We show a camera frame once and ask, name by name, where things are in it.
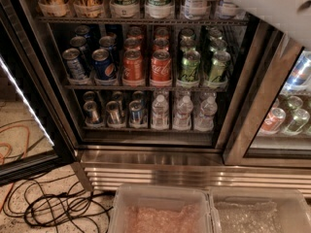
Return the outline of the green white soda bottle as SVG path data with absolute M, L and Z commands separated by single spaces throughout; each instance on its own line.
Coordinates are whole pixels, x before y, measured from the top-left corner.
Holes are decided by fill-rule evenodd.
M 173 7 L 172 0 L 147 0 L 147 16 L 151 18 L 168 18 L 171 16 Z
M 139 0 L 111 0 L 112 9 L 117 17 L 134 17 Z

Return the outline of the clear water bottle middle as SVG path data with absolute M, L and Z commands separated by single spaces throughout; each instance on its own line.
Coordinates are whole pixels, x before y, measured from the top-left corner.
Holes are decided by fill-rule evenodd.
M 190 115 L 193 110 L 193 103 L 188 95 L 183 96 L 176 105 L 176 113 L 173 121 L 173 128 L 176 130 L 188 130 L 190 127 Z

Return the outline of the clear water bottle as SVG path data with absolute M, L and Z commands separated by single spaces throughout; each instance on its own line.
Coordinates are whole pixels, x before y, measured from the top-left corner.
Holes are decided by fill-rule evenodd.
M 173 121 L 173 128 L 176 130 L 188 130 L 190 127 L 190 115 L 193 110 L 193 103 L 188 95 L 183 96 L 176 105 L 176 113 Z
M 168 129 L 169 128 L 169 105 L 166 98 L 160 94 L 156 97 L 152 106 L 152 128 Z
M 216 99 L 212 96 L 205 99 L 199 108 L 194 120 L 194 129 L 201 132 L 212 131 L 214 128 L 214 116 L 218 110 Z

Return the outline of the clear water bottle left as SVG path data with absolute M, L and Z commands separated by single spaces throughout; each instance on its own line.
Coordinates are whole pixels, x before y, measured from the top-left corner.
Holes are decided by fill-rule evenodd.
M 168 129 L 169 128 L 169 105 L 166 98 L 160 94 L 156 97 L 152 106 L 152 128 Z

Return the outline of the clear water bottle right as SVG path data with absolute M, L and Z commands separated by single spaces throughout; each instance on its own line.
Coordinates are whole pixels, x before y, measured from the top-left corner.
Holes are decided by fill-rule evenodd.
M 194 120 L 194 129 L 201 132 L 212 131 L 214 128 L 214 116 L 218 110 L 216 99 L 212 96 L 205 99 L 199 108 Z

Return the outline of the open glass fridge door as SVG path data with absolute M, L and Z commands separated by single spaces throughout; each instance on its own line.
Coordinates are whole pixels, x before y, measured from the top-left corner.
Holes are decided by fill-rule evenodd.
M 1 151 L 0 185 L 33 177 L 73 162 L 17 30 L 0 8 L 1 140 L 11 145 Z

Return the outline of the green soda can front right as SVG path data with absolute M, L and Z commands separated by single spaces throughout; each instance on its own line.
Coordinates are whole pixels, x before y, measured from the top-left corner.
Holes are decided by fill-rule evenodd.
M 207 81 L 220 83 L 225 77 L 225 70 L 230 61 L 230 54 L 225 50 L 216 51 L 211 59 L 210 69 L 207 73 Z

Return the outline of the red coca-cola can front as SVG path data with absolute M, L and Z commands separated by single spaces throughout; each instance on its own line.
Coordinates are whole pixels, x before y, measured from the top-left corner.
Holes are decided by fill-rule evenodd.
M 166 50 L 156 50 L 151 59 L 151 79 L 167 82 L 171 79 L 171 57 Z

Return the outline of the orange soda can front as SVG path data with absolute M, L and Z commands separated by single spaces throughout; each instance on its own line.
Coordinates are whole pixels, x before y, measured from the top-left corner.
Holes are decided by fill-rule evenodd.
M 143 79 L 143 57 L 139 50 L 127 50 L 123 55 L 123 77 L 128 81 Z

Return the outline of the blue pepsi can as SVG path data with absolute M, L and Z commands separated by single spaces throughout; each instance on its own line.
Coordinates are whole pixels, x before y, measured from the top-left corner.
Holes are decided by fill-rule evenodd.
M 78 49 L 70 48 L 65 50 L 62 53 L 62 58 L 72 79 L 84 80 L 87 78 L 85 64 Z
M 92 53 L 92 61 L 97 78 L 99 80 L 113 80 L 117 76 L 115 64 L 107 50 L 95 50 Z

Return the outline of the blue pepsi can front left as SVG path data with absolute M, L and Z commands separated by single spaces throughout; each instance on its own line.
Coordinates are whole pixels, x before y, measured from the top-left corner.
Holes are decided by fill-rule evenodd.
M 78 49 L 70 48 L 65 50 L 62 53 L 62 58 L 72 79 L 84 80 L 87 78 L 85 64 Z

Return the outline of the small blue energy drink can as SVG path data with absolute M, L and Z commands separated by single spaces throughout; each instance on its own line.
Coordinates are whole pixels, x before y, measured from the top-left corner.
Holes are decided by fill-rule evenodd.
M 129 103 L 130 122 L 141 124 L 144 116 L 144 109 L 139 100 L 133 100 Z

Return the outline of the small energy drink can middle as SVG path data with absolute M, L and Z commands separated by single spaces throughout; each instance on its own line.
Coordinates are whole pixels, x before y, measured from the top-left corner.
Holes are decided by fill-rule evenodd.
M 111 124 L 122 124 L 123 117 L 117 101 L 110 101 L 107 103 L 106 111 L 108 113 L 108 122 Z

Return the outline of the small energy drink can left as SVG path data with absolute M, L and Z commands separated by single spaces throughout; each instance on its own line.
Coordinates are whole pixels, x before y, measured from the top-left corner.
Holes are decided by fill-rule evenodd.
M 87 101 L 84 104 L 84 111 L 86 112 L 86 123 L 90 125 L 100 125 L 103 122 L 102 116 L 99 113 L 97 103 L 94 101 Z

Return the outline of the clear bin pink bubble wrap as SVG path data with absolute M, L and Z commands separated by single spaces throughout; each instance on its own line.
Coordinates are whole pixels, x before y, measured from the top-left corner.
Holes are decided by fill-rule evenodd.
M 108 233 L 213 233 L 208 195 L 192 188 L 122 184 Z

